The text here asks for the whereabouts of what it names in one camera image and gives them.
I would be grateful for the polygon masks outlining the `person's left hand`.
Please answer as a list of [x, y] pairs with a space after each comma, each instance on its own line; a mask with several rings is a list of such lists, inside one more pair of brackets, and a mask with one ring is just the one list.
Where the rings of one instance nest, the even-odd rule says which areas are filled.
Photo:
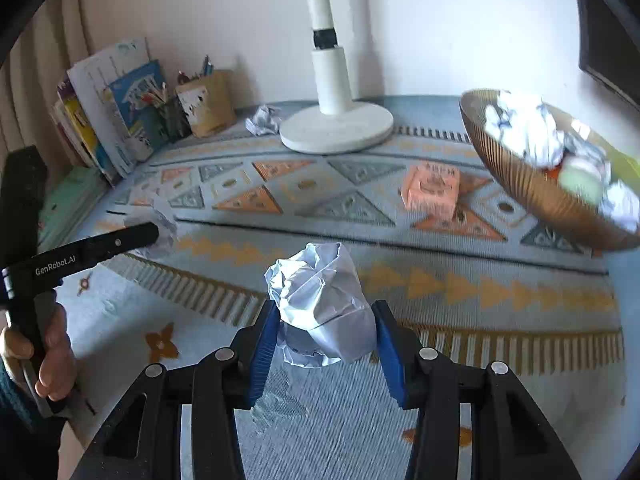
[[[41, 399], [61, 401], [70, 394], [77, 378], [77, 366], [67, 333], [67, 315], [62, 304], [55, 306], [46, 336], [44, 357], [35, 382], [35, 392]], [[21, 364], [34, 353], [32, 344], [14, 327], [1, 332], [1, 357], [9, 378], [25, 392], [29, 392]]]

